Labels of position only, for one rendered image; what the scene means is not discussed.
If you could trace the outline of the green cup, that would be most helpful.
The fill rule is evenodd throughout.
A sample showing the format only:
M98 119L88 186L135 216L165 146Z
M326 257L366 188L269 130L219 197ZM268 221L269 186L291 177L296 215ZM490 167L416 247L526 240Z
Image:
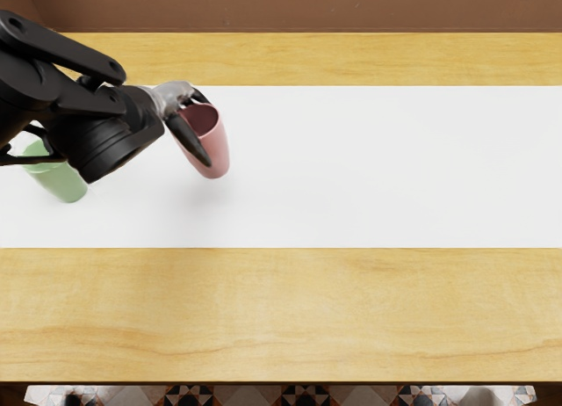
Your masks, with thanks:
M59 201L73 203L88 191L87 184L67 162L23 166L25 172Z

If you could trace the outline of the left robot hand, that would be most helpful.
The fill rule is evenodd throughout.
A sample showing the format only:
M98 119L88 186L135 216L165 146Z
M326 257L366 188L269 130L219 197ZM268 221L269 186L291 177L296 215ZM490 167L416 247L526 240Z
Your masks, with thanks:
M186 81L162 83L149 89L148 92L155 102L158 115L180 145L204 166L210 167L212 160L198 135L179 114L184 105L193 101L208 103L207 97Z

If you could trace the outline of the pink cup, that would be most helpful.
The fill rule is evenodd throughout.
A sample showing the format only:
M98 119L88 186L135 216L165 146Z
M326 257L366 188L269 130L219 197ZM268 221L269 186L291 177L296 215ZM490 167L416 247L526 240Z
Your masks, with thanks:
M220 178L229 169L229 147L227 133L219 111L211 104L191 104L178 111L186 125L198 136L212 165L203 165L174 137L188 161L205 178Z

